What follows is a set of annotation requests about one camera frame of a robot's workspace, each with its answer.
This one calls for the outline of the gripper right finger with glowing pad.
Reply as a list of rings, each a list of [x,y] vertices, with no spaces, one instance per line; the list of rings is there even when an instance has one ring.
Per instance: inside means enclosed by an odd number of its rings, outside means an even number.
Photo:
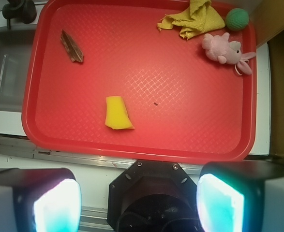
[[[209,162],[196,205],[206,232],[284,232],[284,164]]]

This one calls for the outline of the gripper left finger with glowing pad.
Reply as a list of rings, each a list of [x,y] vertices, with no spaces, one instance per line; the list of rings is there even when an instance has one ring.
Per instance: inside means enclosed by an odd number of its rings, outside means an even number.
[[[81,201],[67,168],[0,168],[0,232],[76,232]]]

